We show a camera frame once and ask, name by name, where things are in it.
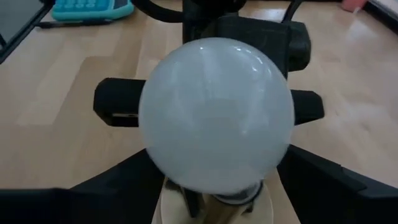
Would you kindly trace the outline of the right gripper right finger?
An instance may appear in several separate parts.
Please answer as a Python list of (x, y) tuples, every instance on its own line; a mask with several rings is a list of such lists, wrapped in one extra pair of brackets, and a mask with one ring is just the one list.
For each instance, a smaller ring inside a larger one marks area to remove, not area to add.
[(398, 189), (302, 148), (277, 166), (301, 224), (398, 224)]

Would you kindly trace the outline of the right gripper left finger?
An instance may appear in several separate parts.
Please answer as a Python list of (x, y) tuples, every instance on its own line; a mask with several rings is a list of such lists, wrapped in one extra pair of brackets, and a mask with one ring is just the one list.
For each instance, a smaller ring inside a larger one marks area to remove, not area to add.
[(142, 150), (70, 189), (0, 189), (0, 224), (151, 224), (164, 178)]

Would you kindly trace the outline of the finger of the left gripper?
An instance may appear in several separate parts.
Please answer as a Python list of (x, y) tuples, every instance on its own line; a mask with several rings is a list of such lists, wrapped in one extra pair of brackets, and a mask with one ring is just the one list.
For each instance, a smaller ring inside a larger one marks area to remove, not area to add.
[(196, 218), (203, 205), (203, 195), (186, 188), (181, 188), (180, 190), (187, 206), (188, 214), (191, 218)]

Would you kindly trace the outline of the metal lamp socket stand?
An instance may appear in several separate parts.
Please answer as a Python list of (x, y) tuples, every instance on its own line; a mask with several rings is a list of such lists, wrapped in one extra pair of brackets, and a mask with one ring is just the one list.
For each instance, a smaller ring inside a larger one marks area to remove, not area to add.
[(274, 224), (274, 209), (269, 190), (263, 185), (252, 205), (234, 207), (211, 195), (201, 195), (198, 215), (192, 218), (183, 193), (165, 180), (151, 224)]

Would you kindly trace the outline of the white lightbulb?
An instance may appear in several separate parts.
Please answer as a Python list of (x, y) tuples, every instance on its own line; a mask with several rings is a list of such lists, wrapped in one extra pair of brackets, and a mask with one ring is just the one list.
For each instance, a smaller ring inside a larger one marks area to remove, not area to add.
[(235, 194), (280, 163), (295, 124), (287, 80), (238, 40), (198, 39), (171, 51), (145, 82), (139, 128), (172, 181), (206, 194)]

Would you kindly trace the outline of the black pen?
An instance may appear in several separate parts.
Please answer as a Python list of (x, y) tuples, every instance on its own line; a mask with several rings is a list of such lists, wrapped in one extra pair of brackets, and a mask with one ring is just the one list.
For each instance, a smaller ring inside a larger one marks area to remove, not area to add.
[(83, 21), (47, 21), (38, 22), (34, 26), (41, 29), (54, 29), (62, 27), (102, 26), (113, 23), (110, 19), (88, 19)]

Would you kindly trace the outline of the teal calculator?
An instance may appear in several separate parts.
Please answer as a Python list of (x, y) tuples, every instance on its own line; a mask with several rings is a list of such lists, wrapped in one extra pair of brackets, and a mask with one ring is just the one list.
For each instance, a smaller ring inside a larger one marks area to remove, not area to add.
[(133, 12), (131, 0), (55, 0), (52, 7), (56, 21), (115, 20)]

